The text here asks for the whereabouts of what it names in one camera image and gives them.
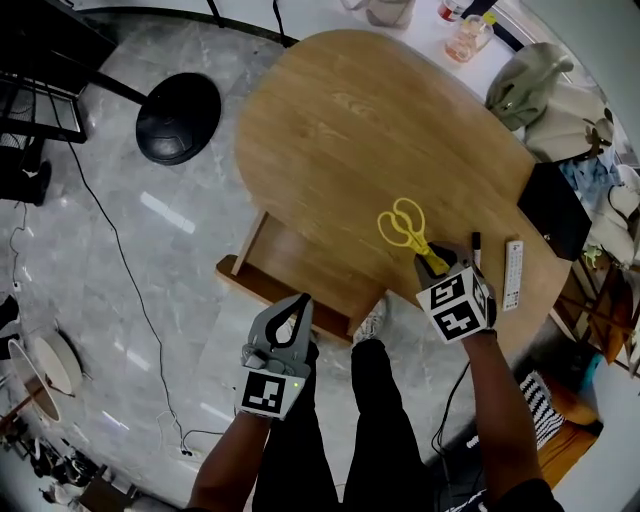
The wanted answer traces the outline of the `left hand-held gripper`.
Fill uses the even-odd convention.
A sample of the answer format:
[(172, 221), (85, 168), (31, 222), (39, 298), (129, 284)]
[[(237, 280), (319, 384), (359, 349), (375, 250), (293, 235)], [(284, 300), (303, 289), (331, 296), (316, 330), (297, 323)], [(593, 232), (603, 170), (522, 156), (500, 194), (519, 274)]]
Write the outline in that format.
[(249, 343), (242, 347), (237, 411), (286, 418), (311, 374), (306, 358), (312, 323), (313, 300), (308, 293), (284, 298), (256, 316)]

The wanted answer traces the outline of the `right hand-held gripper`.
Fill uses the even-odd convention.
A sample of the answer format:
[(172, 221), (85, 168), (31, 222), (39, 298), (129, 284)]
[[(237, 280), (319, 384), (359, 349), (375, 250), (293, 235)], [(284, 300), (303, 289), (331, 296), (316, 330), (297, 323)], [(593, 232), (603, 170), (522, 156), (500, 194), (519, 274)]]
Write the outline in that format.
[(480, 331), (492, 330), (497, 319), (493, 289), (473, 264), (472, 253), (447, 241), (429, 243), (432, 251), (450, 267), (462, 269), (435, 284), (425, 258), (416, 254), (414, 268), (421, 286), (417, 301), (445, 344), (461, 341)]

